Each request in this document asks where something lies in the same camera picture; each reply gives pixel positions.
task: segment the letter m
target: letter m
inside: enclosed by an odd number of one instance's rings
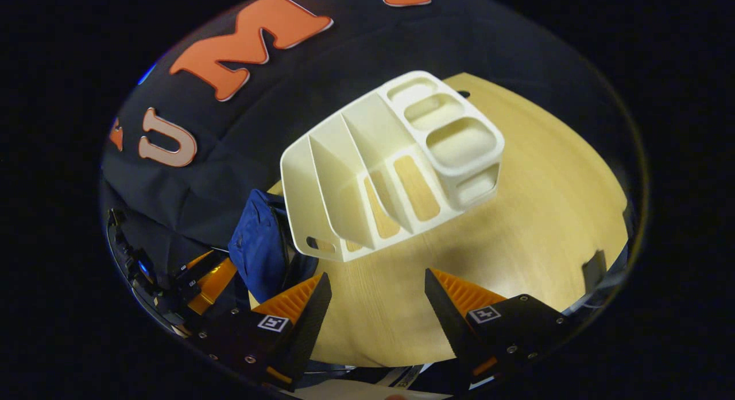
[[[234,34],[195,42],[176,59],[169,73],[192,73],[215,89],[217,100],[225,102],[247,83],[250,72],[246,68],[233,71],[220,62],[267,63],[263,30],[275,38],[273,47],[284,50],[333,23],[331,18],[315,16],[291,0],[257,0],[237,13]]]

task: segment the desk organizer compartment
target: desk organizer compartment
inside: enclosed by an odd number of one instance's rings
[[[302,254],[351,261],[493,198],[503,135],[425,71],[351,102],[281,156]]]

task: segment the black background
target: black background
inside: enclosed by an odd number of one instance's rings
[[[7,398],[247,396],[136,306],[96,216],[100,146],[118,107],[171,45],[242,1],[3,0]],[[732,274],[717,241],[730,196],[732,0],[497,1],[606,74],[640,125],[653,171],[652,224],[628,287],[533,379],[497,394],[732,395],[716,338],[733,335],[732,298],[719,281]]]

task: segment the light wood surface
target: light wood surface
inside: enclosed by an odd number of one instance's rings
[[[454,358],[423,293],[426,267],[506,297],[529,293],[562,311],[585,293],[582,263],[601,249],[609,267],[627,241],[625,194],[575,131],[514,92],[470,74],[444,82],[469,91],[468,100],[506,139],[498,196],[360,259],[321,259],[317,274],[328,272],[332,299],[312,360],[396,367]],[[283,194],[280,182],[269,191]],[[417,195],[412,202],[423,201],[413,205],[429,215],[436,210],[431,200]],[[381,229],[394,227],[386,222]],[[250,303],[258,304],[252,296]]]

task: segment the blue cloth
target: blue cloth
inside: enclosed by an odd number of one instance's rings
[[[286,203],[282,196],[254,189],[227,245],[229,257],[247,289],[263,301],[311,277],[318,263],[314,257],[296,253],[288,260],[291,244]]]

